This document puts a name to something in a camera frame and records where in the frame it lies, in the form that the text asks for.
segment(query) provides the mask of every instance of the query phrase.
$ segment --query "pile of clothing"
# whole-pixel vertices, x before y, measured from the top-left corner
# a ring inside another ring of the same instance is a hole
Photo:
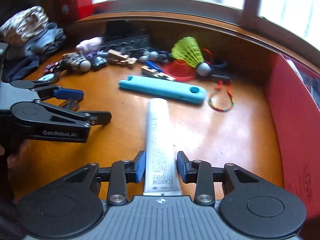
[[[2,73],[3,82],[20,80],[38,69],[40,62],[60,48],[66,36],[49,23],[40,6],[21,11],[0,28],[1,41],[9,44]]]

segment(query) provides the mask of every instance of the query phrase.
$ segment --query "ridged gray surface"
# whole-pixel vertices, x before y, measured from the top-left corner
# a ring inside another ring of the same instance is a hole
[[[111,207],[90,232],[74,240],[246,240],[228,227],[214,208],[190,197],[135,196],[125,206]]]

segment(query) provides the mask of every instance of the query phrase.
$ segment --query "pink plush toy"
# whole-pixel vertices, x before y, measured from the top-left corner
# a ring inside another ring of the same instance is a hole
[[[76,50],[80,54],[89,54],[91,52],[97,52],[100,50],[102,43],[102,37],[95,37],[90,40],[81,41],[79,45],[76,46]]]

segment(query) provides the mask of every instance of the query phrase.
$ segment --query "dark blue fabric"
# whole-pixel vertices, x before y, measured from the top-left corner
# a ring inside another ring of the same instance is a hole
[[[10,83],[14,80],[21,80],[39,68],[39,56],[29,56],[4,62],[2,81]]]

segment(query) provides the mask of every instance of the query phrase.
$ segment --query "hand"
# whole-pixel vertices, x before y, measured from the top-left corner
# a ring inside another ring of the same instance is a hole
[[[30,141],[24,140],[23,143],[20,145],[18,151],[7,157],[7,165],[9,169],[13,168],[20,162],[23,154],[29,147],[30,147]],[[0,156],[2,155],[4,155],[4,148],[0,145]]]

